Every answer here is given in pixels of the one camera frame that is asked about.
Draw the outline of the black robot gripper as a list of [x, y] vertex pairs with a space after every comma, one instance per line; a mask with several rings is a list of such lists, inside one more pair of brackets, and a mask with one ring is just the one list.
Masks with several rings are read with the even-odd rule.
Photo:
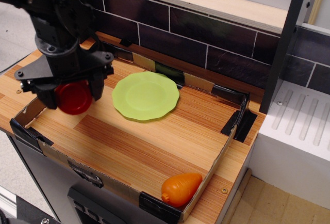
[[113, 74], [111, 52], [82, 49], [75, 43], [69, 49], [60, 50], [46, 46], [41, 57], [14, 73], [24, 92], [35, 93], [49, 109], [56, 109], [55, 89], [77, 81], [87, 81], [95, 101], [102, 97], [104, 80]]

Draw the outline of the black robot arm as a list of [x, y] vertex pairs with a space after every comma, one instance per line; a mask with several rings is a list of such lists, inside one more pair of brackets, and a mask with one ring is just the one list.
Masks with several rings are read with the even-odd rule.
[[17, 70], [24, 92], [32, 92], [50, 109], [84, 113], [103, 94], [113, 73], [110, 52], [90, 29], [93, 7], [86, 0], [1, 0], [24, 9], [36, 31], [41, 57]]

